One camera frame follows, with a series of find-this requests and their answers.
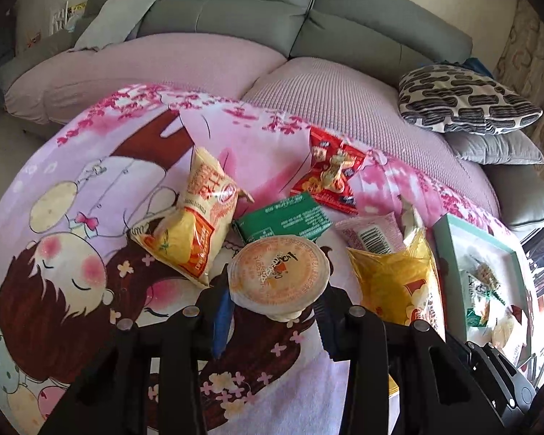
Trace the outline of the yellow soft bread packet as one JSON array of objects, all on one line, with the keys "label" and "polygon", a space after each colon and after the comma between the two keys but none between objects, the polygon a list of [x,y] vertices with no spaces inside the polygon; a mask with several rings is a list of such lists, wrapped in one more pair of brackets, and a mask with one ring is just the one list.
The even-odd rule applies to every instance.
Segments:
[{"label": "yellow soft bread packet", "polygon": [[401,252],[376,254],[350,248],[348,255],[365,308],[385,322],[408,326],[424,320],[445,336],[437,267],[423,229]]}]

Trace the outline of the pink barcode snack packet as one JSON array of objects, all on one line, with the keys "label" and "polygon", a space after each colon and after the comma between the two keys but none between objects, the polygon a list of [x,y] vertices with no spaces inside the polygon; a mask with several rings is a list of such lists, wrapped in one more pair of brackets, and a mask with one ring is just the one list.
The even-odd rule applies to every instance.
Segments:
[{"label": "pink barcode snack packet", "polygon": [[375,254],[391,254],[406,248],[393,212],[345,219],[335,228],[349,248]]}]

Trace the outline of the orange lidded jelly cup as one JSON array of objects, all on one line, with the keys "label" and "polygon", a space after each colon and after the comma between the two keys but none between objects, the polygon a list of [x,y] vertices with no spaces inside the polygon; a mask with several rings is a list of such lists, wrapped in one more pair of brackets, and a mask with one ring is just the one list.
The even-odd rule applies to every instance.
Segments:
[{"label": "orange lidded jelly cup", "polygon": [[329,259],[313,241],[274,236],[246,245],[228,265],[235,305],[274,321],[297,319],[324,292]]}]

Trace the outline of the red peanut snack packet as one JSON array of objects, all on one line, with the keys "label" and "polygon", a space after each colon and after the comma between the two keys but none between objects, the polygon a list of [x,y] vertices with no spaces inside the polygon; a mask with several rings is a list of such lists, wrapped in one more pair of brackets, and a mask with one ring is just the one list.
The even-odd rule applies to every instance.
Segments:
[{"label": "red peanut snack packet", "polygon": [[307,192],[319,204],[339,212],[357,215],[350,180],[362,167],[366,154],[342,137],[311,127],[310,169],[291,188],[290,194]]}]

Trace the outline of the clear green biscuit packet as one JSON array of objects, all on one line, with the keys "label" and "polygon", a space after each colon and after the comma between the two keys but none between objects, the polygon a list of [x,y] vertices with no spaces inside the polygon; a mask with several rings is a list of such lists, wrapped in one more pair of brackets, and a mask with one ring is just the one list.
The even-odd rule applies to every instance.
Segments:
[{"label": "clear green biscuit packet", "polygon": [[465,297],[467,326],[486,327],[493,305],[497,309],[503,309],[506,305],[499,294],[500,284],[489,265],[482,262],[473,272],[464,271],[463,276],[467,280]]}]

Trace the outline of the clear white cake packet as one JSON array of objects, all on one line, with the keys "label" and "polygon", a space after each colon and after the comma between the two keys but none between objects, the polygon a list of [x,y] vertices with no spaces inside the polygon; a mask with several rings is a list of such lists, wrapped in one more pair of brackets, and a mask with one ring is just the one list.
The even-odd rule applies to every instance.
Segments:
[{"label": "clear white cake packet", "polygon": [[528,319],[517,305],[506,308],[492,332],[492,345],[510,359],[516,359],[526,345]]}]

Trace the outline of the teal rimmed white tray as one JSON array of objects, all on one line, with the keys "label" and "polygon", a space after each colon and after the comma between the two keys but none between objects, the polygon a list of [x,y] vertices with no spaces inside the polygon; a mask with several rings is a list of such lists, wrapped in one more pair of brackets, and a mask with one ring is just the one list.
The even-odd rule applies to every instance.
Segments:
[{"label": "teal rimmed white tray", "polygon": [[521,365],[533,353],[528,263],[504,241],[450,214],[432,234],[447,330],[463,342],[491,344]]}]

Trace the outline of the pale green white snack packet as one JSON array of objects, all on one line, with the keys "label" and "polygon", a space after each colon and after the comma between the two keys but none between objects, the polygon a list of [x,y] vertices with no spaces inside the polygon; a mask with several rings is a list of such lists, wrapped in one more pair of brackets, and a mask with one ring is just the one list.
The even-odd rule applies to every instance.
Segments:
[{"label": "pale green white snack packet", "polygon": [[408,247],[418,231],[425,228],[421,214],[403,195],[399,195],[402,203],[401,225],[403,229],[403,242]]}]

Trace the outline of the green rectangular snack packet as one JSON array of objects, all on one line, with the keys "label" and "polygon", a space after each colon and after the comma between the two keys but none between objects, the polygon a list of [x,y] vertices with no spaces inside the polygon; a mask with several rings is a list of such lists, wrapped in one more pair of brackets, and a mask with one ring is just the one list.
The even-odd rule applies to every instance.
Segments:
[{"label": "green rectangular snack packet", "polygon": [[290,196],[243,215],[233,228],[245,244],[273,236],[297,236],[316,241],[332,222],[308,192]]}]

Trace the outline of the black white patterned cushion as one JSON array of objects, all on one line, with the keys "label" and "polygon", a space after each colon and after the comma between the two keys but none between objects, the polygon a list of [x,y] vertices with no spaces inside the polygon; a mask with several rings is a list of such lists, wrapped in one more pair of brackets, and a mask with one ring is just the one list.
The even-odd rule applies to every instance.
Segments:
[{"label": "black white patterned cushion", "polygon": [[429,65],[399,83],[399,111],[409,124],[439,134],[509,134],[543,110],[490,76],[454,65]]}]

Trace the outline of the pink waffle sofa cover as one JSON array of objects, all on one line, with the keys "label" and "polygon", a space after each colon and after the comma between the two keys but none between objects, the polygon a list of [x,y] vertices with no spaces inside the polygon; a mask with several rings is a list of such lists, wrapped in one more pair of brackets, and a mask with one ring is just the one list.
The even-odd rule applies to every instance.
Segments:
[{"label": "pink waffle sofa cover", "polygon": [[64,125],[132,83],[205,91],[347,134],[500,214],[481,166],[458,159],[439,134],[406,123],[395,88],[347,66],[309,57],[288,60],[258,43],[208,33],[155,34],[101,51],[72,51],[69,43],[68,36],[51,36],[0,66],[8,114]]}]

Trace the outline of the teal cloth behind cushion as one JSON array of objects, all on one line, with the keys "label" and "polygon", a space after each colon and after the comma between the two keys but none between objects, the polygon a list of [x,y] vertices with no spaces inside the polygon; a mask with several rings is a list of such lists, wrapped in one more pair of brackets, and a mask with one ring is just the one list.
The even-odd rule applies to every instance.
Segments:
[{"label": "teal cloth behind cushion", "polygon": [[449,71],[450,75],[453,75],[456,79],[467,80],[471,76],[485,76],[486,78],[494,79],[492,73],[482,64],[482,62],[475,57],[470,57],[464,62],[449,62],[443,60],[437,63],[437,66],[451,66],[455,67],[454,70]]}]

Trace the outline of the patterned beige curtain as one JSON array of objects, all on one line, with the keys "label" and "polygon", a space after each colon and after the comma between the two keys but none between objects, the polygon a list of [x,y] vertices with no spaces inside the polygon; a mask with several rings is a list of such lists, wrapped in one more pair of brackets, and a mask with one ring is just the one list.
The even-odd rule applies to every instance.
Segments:
[{"label": "patterned beige curtain", "polygon": [[[544,154],[544,22],[528,0],[517,0],[516,12],[496,66],[496,78],[543,110],[524,132]],[[544,164],[537,167],[544,180]]]}]

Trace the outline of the light grey pillow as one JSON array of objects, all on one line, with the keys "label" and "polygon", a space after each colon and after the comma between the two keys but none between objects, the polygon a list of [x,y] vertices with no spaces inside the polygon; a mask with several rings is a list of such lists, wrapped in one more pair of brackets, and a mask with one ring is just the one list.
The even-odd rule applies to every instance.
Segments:
[{"label": "light grey pillow", "polygon": [[108,0],[73,46],[75,51],[101,50],[122,43],[157,0]]}]

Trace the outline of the grey sofa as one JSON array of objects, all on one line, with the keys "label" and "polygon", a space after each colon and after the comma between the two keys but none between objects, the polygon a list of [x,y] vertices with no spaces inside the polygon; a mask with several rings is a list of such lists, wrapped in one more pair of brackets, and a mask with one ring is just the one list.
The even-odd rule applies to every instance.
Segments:
[{"label": "grey sofa", "polygon": [[[68,36],[79,36],[108,0],[87,0]],[[464,62],[471,36],[411,0],[157,0],[124,41],[164,33],[208,33],[269,47],[286,59],[318,58],[395,88],[413,69]],[[531,165],[479,165],[513,231],[544,225],[544,181]]]}]

